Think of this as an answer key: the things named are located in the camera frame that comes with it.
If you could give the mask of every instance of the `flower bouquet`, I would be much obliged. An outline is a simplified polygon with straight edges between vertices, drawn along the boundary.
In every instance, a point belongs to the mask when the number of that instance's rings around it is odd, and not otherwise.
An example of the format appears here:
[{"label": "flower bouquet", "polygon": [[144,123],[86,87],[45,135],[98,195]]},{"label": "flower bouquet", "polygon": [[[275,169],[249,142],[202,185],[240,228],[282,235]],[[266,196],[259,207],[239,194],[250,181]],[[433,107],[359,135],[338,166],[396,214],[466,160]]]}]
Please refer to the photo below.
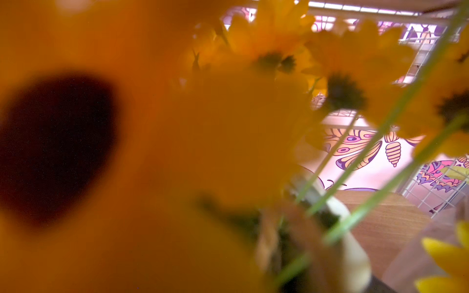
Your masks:
[{"label": "flower bouquet", "polygon": [[[469,149],[463,0],[415,80],[402,28],[313,32],[309,2],[0,3],[0,288],[5,292],[361,292],[350,230],[439,153]],[[320,107],[313,98],[324,95]],[[377,132],[327,190],[311,173],[321,121],[352,109]],[[419,123],[428,119],[431,123]],[[350,214],[333,195],[390,127],[425,135],[413,161]],[[308,145],[308,151],[300,147]],[[467,248],[467,224],[458,227]],[[466,292],[464,248],[424,242]]]}]

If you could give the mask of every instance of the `dark flower center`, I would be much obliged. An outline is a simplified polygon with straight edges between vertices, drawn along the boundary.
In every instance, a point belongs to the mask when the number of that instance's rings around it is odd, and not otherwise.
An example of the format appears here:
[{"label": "dark flower center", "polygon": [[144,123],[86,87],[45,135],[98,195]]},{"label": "dark flower center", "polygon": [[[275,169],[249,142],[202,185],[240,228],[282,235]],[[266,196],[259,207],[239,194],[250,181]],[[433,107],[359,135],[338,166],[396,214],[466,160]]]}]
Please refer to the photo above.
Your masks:
[{"label": "dark flower center", "polygon": [[262,70],[274,73],[279,70],[284,73],[292,73],[295,70],[296,62],[293,55],[287,56],[283,59],[282,54],[279,52],[269,53],[261,56],[257,60],[257,66]]},{"label": "dark flower center", "polygon": [[[439,107],[439,114],[443,116],[446,124],[460,114],[466,114],[469,117],[469,90],[446,99]],[[461,129],[469,132],[469,122],[464,123]]]},{"label": "dark flower center", "polygon": [[113,90],[69,74],[36,81],[13,101],[0,127],[0,206],[44,225],[104,167],[116,141]]},{"label": "dark flower center", "polygon": [[327,98],[324,106],[333,112],[339,109],[362,110],[366,107],[363,91],[350,76],[334,74],[327,81]]},{"label": "dark flower center", "polygon": [[465,52],[463,55],[461,55],[461,57],[459,57],[458,62],[459,63],[464,63],[464,61],[466,61],[468,56],[469,56],[469,50],[467,52]]}]

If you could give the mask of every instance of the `flower petal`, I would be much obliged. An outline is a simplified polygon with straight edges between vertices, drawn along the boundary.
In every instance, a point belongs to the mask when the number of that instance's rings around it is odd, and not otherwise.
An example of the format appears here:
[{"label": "flower petal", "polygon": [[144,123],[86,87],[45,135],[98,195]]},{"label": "flower petal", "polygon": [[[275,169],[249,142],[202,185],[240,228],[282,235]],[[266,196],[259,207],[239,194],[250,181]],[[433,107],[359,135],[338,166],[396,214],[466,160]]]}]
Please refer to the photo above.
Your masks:
[{"label": "flower petal", "polygon": [[255,208],[280,196],[314,114],[301,80],[232,70],[212,68],[169,99],[155,153],[173,187],[184,180],[190,196],[204,192],[225,207]]},{"label": "flower petal", "polygon": [[393,27],[387,29],[379,37],[379,43],[382,47],[387,47],[397,44],[399,38],[401,37],[403,27]]},{"label": "flower petal", "polygon": [[467,282],[454,278],[431,277],[416,281],[420,293],[464,293],[469,292]]},{"label": "flower petal", "polygon": [[469,251],[431,238],[424,238],[422,244],[445,272],[452,276],[467,277]]},{"label": "flower petal", "polygon": [[459,242],[469,249],[469,222],[459,222],[456,226],[456,234],[458,235]]},{"label": "flower petal", "polygon": [[2,290],[266,292],[245,243],[181,203],[142,200],[139,188],[131,200],[92,200],[53,229],[28,236],[1,229]]}]

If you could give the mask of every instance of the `butterfly illustration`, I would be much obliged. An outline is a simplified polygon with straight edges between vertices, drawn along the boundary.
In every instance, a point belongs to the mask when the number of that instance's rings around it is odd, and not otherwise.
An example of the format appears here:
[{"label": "butterfly illustration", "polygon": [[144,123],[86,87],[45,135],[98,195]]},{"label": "butterfly illustration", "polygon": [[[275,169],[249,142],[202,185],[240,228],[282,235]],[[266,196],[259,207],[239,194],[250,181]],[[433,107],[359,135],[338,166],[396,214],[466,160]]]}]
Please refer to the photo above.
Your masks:
[{"label": "butterfly illustration", "polygon": [[436,214],[438,210],[441,209],[441,207],[443,206],[443,203],[440,203],[439,205],[437,205],[436,207],[434,207],[433,209],[429,210],[428,212],[431,213],[432,215]]},{"label": "butterfly illustration", "polygon": [[[325,151],[329,152],[332,147],[338,142],[340,137],[344,135],[345,129],[329,128],[326,129],[325,132]],[[340,169],[345,170],[358,157],[360,151],[365,148],[365,145],[371,140],[374,135],[375,132],[373,131],[356,129],[350,130],[344,142],[333,154],[334,156],[347,155],[345,157],[339,158],[336,161],[336,165]],[[401,158],[401,143],[397,141],[398,139],[399,137],[394,131],[391,131],[384,136],[384,143],[386,143],[386,156],[388,161],[393,165],[393,167],[397,167],[399,159]],[[406,139],[406,141],[410,145],[415,146],[422,139],[423,137],[418,137],[410,140]],[[365,159],[360,162],[360,164],[355,168],[355,170],[358,170],[368,165],[376,157],[382,145],[383,141],[376,142],[373,145],[372,149],[366,154]]]},{"label": "butterfly illustration", "polygon": [[[325,150],[329,152],[331,148],[336,145],[336,143],[344,133],[345,129],[326,129]],[[334,156],[346,155],[345,157],[339,158],[336,161],[336,165],[340,169],[345,170],[358,157],[360,151],[365,148],[366,144],[371,140],[374,135],[375,133],[372,131],[356,129],[350,130],[344,142],[333,154]],[[360,164],[355,168],[355,170],[358,170],[368,165],[376,157],[382,144],[382,141],[379,141],[374,144],[373,148],[366,154],[366,157],[363,159],[362,162],[360,162]]]},{"label": "butterfly illustration", "polygon": [[[456,166],[461,166],[462,163],[465,162],[466,161],[457,161]],[[443,167],[451,166],[452,164],[452,160],[444,160],[433,161],[429,165],[424,165],[419,174],[417,174],[416,180],[418,184],[429,183],[435,190],[444,190],[445,193],[454,190],[462,181],[459,179],[449,178],[441,172]]]}]

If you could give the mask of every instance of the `wire grid panel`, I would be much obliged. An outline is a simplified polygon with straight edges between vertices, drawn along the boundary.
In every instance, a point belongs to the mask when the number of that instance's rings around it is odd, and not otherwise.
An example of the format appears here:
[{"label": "wire grid panel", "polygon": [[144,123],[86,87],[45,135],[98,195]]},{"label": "wire grid panel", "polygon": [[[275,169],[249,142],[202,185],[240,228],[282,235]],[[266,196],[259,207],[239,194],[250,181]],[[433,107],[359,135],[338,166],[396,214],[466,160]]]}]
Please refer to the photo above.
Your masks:
[{"label": "wire grid panel", "polygon": [[[325,101],[325,96],[322,94],[317,95],[316,97],[313,98],[311,101],[311,107],[313,109],[319,109],[322,104]],[[354,117],[356,114],[355,110],[351,109],[340,109],[334,112],[330,112],[328,116],[334,116],[334,117]]]},{"label": "wire grid panel", "polygon": [[[469,168],[467,156],[443,159],[423,165],[418,173],[404,185],[401,194],[431,217],[448,207],[454,207],[469,193],[469,175],[456,168]],[[456,172],[457,179],[447,175],[449,170]]]}]

